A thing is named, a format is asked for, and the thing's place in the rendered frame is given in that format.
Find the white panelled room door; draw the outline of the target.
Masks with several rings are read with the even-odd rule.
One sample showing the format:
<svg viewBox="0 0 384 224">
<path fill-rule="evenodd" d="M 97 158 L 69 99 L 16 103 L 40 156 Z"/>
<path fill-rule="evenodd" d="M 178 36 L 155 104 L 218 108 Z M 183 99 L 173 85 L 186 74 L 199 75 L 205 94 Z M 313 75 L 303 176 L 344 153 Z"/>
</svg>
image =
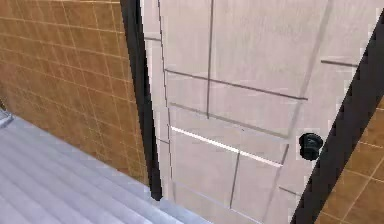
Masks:
<svg viewBox="0 0 384 224">
<path fill-rule="evenodd" d="M 211 224 L 293 224 L 384 0 L 140 5 L 165 197 Z"/>
</svg>

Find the black round door knob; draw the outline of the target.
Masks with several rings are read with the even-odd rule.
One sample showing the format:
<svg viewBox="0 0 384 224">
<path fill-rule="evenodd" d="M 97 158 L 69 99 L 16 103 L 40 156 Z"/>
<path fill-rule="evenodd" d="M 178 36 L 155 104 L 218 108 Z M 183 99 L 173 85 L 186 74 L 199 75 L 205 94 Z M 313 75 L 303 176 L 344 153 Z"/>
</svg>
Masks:
<svg viewBox="0 0 384 224">
<path fill-rule="evenodd" d="M 319 135 L 315 133 L 304 133 L 299 138 L 300 155 L 305 160 L 316 160 L 319 157 L 323 144 L 323 139 Z"/>
</svg>

